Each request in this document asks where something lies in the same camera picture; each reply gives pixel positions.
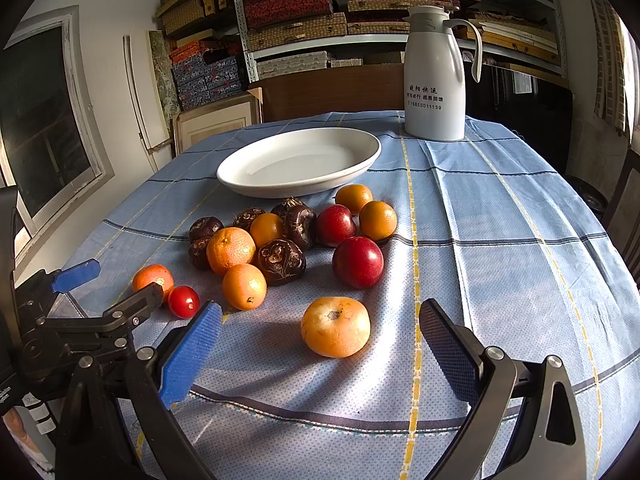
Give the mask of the red cherry tomato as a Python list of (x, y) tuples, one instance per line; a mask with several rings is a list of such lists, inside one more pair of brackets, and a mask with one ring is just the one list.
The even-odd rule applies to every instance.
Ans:
[(198, 313), (201, 300), (198, 293), (190, 286), (177, 286), (168, 296), (169, 311), (177, 318), (188, 320)]

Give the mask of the dark water chestnut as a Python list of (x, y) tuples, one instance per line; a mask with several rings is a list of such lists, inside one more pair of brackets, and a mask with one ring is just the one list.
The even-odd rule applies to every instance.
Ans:
[(209, 237), (203, 237), (199, 240), (194, 240), (194, 242), (190, 244), (188, 254), (190, 263), (192, 264), (192, 266), (194, 266), (195, 269), (201, 271), (210, 270), (210, 264), (207, 258), (208, 242)]
[(306, 206), (306, 204), (297, 197), (287, 197), (281, 200), (280, 203), (277, 203), (277, 205), (271, 209), (271, 213), (285, 220), (288, 212), (296, 206)]
[(203, 217), (196, 220), (190, 227), (188, 239), (192, 244), (203, 238), (211, 238), (217, 231), (224, 227), (216, 217)]
[(303, 252), (314, 246), (316, 240), (316, 213), (308, 206), (297, 205), (285, 216), (285, 234)]
[(252, 207), (247, 208), (239, 212), (233, 219), (233, 226), (236, 228), (249, 231), (253, 221), (264, 214), (265, 211), (262, 208)]
[(306, 271), (306, 257), (292, 240), (277, 238), (257, 251), (257, 266), (269, 285), (283, 285)]

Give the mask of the orange tangerine front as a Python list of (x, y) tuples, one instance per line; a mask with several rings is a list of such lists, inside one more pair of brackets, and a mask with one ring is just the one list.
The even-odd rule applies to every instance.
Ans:
[(249, 263), (232, 266), (222, 279), (222, 293), (236, 310), (254, 310), (267, 295), (267, 282), (262, 271)]

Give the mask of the large orange tangerine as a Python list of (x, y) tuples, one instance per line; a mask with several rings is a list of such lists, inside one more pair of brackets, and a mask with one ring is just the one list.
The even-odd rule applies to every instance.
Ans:
[(255, 252), (250, 233), (234, 226), (217, 231), (206, 246), (209, 266), (218, 275), (224, 275), (238, 264), (250, 263)]

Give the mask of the large yellow-orange persimmon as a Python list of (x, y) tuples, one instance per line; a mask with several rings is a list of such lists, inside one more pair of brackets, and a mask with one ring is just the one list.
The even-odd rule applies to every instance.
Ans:
[(321, 297), (306, 309), (300, 334), (319, 356), (344, 359), (368, 342), (371, 322), (367, 308), (349, 297)]

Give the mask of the dark water chestnut front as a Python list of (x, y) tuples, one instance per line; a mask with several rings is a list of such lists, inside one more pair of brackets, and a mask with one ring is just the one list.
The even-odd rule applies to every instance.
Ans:
[(269, 285), (283, 285), (306, 271), (306, 257), (292, 240), (277, 238), (257, 251), (257, 266)]

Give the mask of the small orange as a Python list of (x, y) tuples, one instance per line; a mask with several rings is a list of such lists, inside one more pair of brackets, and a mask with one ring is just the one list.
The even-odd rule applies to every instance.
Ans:
[(283, 220), (271, 212), (257, 216), (250, 225), (250, 236), (257, 248), (267, 245), (273, 240), (284, 237)]

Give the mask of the orange kumquat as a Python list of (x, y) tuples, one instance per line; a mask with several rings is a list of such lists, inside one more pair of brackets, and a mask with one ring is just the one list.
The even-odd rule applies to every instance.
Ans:
[(397, 228), (397, 214), (388, 203), (371, 200), (359, 214), (360, 232), (375, 242), (386, 240)]
[(340, 188), (335, 197), (335, 203), (349, 209), (352, 216), (358, 216), (361, 209), (372, 202), (373, 194), (367, 186), (359, 183), (345, 185)]

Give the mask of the small red plum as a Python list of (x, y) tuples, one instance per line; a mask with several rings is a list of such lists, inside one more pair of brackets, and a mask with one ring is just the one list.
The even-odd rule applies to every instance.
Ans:
[(316, 232), (321, 245), (337, 247), (349, 237), (355, 236), (357, 227), (352, 212), (344, 205), (334, 204), (318, 215)]

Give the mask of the orange kumquat top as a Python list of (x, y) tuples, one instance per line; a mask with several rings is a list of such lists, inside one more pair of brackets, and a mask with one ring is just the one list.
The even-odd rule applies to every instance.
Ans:
[(372, 202), (373, 194), (367, 186), (359, 183), (345, 185), (340, 188), (335, 197), (335, 203), (349, 209), (352, 216), (358, 216), (361, 209)]

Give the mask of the dark water chestnut back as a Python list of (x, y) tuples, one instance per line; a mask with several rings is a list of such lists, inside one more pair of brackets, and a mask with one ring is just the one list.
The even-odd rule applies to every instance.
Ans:
[(287, 197), (281, 200), (280, 203), (277, 203), (277, 205), (271, 209), (271, 213), (285, 220), (288, 212), (296, 206), (306, 206), (306, 204), (297, 197)]

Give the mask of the white oval plate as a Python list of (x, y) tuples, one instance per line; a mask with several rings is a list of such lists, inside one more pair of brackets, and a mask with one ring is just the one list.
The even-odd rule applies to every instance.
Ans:
[(306, 196), (364, 174), (382, 153), (376, 136), (345, 127), (307, 128), (255, 141), (227, 156), (218, 181), (244, 196)]

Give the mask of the stack of patterned boxes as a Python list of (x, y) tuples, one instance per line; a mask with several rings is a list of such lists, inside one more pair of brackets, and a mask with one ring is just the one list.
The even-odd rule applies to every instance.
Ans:
[(240, 40), (194, 40), (169, 53), (181, 109), (235, 96), (247, 87)]

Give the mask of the brown wooden cabinet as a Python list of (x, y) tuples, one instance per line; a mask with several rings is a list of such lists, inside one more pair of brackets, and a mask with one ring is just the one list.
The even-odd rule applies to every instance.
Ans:
[(277, 76), (250, 84), (262, 90), (265, 122), (329, 112), (404, 109), (402, 64), (360, 65)]

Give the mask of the window with white frame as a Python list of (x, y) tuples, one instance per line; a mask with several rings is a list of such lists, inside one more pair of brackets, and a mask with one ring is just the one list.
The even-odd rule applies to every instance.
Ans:
[(1, 51), (1, 177), (17, 188), (18, 262), (113, 177), (90, 99), (78, 6), (17, 25)]

